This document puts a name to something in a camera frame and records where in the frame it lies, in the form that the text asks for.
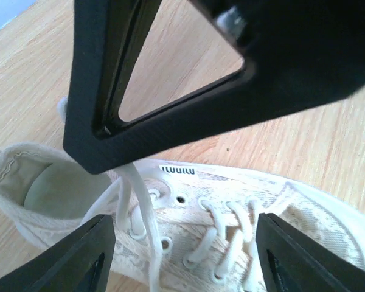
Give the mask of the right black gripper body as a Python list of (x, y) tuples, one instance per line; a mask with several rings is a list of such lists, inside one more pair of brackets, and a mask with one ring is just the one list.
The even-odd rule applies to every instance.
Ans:
[(346, 99), (365, 85), (365, 1), (194, 1), (242, 56), (189, 113), (273, 119)]

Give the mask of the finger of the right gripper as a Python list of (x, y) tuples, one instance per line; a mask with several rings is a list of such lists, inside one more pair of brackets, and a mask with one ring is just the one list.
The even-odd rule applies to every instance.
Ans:
[(121, 106), (159, 1), (75, 1), (64, 150), (102, 173), (155, 153), (289, 114), (268, 50), (289, 20), (287, 1), (193, 1), (244, 65), (131, 122)]

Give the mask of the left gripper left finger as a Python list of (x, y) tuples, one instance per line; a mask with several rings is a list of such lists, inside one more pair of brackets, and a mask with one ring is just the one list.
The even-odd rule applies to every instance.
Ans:
[(97, 215), (0, 278), (0, 291), (105, 291), (116, 242), (110, 215)]

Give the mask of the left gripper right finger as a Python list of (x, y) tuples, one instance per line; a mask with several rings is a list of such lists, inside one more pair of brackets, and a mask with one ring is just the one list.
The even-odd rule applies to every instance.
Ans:
[(268, 291), (365, 291), (365, 271), (275, 214), (259, 215), (256, 242)]

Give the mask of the white lace sneaker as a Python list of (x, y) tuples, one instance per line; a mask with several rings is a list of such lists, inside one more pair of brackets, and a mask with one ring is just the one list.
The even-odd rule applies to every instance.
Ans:
[(265, 291), (259, 214), (273, 213), (365, 270), (365, 216), (314, 187), (248, 169), (143, 159), (91, 175), (60, 150), (0, 150), (0, 208), (47, 249), (113, 218), (111, 269), (153, 291)]

